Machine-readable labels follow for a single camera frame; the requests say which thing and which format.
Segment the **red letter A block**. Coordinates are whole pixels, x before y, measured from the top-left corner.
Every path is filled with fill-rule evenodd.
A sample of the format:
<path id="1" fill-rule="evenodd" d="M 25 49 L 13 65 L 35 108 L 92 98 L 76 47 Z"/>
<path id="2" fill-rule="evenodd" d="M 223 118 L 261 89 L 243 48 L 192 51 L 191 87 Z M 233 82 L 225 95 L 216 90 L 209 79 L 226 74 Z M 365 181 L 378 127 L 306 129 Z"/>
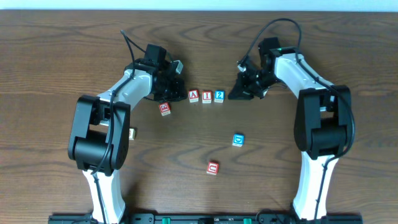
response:
<path id="1" fill-rule="evenodd" d="M 199 101 L 199 92 L 198 90 L 190 90 L 188 92 L 188 99 L 190 103 L 196 103 Z"/>

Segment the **blue number 2 block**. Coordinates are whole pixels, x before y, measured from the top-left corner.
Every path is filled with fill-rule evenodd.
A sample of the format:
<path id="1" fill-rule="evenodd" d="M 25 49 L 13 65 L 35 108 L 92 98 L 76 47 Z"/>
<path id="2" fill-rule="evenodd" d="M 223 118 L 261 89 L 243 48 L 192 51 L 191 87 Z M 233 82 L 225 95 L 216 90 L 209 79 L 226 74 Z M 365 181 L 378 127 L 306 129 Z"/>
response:
<path id="1" fill-rule="evenodd" d="M 214 102 L 215 103 L 223 103 L 225 99 L 225 91 L 223 90 L 216 90 L 215 91 L 215 98 Z"/>

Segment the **red letter I block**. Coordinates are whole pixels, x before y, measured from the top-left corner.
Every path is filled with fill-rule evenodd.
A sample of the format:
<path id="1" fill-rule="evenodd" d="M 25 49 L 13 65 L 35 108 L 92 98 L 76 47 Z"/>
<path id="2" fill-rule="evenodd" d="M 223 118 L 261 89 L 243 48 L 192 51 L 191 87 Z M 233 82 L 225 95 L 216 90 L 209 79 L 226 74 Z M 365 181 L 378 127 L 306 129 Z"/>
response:
<path id="1" fill-rule="evenodd" d="M 203 104 L 210 104 L 212 102 L 212 91 L 203 91 L 201 101 Z"/>

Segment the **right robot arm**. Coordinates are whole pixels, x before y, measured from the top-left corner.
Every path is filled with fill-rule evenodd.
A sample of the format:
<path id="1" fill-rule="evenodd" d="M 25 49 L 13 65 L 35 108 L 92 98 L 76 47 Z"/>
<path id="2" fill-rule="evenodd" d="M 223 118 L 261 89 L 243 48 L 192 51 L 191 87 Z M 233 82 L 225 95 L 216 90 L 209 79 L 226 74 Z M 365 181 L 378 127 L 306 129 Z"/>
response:
<path id="1" fill-rule="evenodd" d="M 329 216 L 326 198 L 334 166 L 351 147 L 354 119 L 351 93 L 345 85 L 322 78 L 298 47 L 281 47 L 271 37 L 258 45 L 261 67 L 243 60 L 230 100 L 264 98 L 276 83 L 297 98 L 294 139 L 302 155 L 298 191 L 284 223 L 349 223 L 352 218 Z"/>

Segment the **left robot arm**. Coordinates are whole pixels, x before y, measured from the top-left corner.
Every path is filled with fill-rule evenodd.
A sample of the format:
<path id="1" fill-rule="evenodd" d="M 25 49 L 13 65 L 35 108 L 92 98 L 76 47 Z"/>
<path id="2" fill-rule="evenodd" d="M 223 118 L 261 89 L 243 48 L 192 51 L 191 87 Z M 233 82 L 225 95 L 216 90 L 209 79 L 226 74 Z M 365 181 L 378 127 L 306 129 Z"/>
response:
<path id="1" fill-rule="evenodd" d="M 120 169 L 126 160 L 132 110 L 151 95 L 159 103 L 187 98 L 183 63 L 158 45 L 147 45 L 142 58 L 132 58 L 110 89 L 79 97 L 68 144 L 68 156 L 82 171 L 91 192 L 92 223 L 121 223 L 126 203 Z"/>

